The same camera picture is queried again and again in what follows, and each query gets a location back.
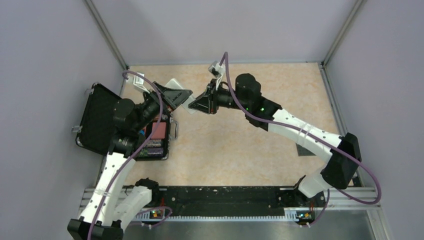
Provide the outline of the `white remote control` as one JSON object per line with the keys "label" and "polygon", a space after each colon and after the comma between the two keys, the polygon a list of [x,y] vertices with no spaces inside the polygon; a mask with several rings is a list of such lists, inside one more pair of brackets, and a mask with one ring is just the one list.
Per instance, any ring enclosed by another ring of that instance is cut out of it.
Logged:
{"label": "white remote control", "polygon": [[175,106],[183,107],[189,114],[193,115],[196,111],[189,108],[189,104],[195,100],[192,91],[185,88],[176,78],[170,79],[165,87],[165,96],[171,100]]}

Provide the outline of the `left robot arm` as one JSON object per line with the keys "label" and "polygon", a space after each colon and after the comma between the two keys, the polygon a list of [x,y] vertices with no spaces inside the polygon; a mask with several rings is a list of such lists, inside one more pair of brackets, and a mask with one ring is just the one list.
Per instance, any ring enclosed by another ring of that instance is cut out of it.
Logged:
{"label": "left robot arm", "polygon": [[183,105],[193,94],[181,87],[167,87],[157,82],[151,92],[144,92],[144,102],[114,98],[110,104],[110,135],[103,146],[106,162],[93,195],[81,214],[71,219],[67,231],[74,240],[121,240],[133,218],[146,205],[154,207],[160,202],[155,190],[157,182],[143,179],[141,185],[121,203],[118,203],[124,181],[134,166],[136,156],[152,138],[142,134],[144,127],[163,114],[171,113]]}

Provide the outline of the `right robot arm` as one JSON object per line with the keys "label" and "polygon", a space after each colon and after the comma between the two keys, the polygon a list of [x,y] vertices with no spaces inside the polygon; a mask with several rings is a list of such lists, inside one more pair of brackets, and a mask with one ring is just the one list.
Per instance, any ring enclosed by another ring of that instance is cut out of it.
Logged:
{"label": "right robot arm", "polygon": [[[235,79],[235,96],[248,112],[245,118],[257,128],[282,135],[320,157],[325,165],[303,177],[293,192],[299,206],[307,206],[318,193],[329,188],[345,190],[361,161],[358,138],[352,134],[338,135],[310,125],[290,114],[281,105],[265,98],[261,84],[249,73]],[[340,152],[343,151],[357,162]]]}

